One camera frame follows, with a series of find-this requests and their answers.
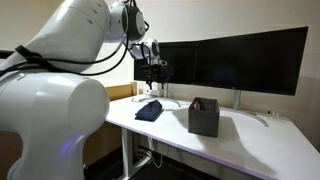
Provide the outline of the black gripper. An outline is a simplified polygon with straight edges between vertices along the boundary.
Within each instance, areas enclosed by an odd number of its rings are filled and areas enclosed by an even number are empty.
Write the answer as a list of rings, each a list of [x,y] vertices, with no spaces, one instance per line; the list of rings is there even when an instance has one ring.
[[[143,65],[141,70],[145,74],[145,81],[147,84],[152,84],[153,82],[165,83],[168,79],[168,76],[165,73],[165,66]]]

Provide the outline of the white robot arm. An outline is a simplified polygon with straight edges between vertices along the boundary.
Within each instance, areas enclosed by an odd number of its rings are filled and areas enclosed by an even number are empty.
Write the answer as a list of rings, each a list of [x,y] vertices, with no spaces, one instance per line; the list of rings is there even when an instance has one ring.
[[[157,61],[156,41],[144,38],[148,28],[135,0],[64,0],[2,62],[0,128],[23,142],[7,180],[84,180],[84,144],[109,111],[105,88],[87,70],[106,42]]]

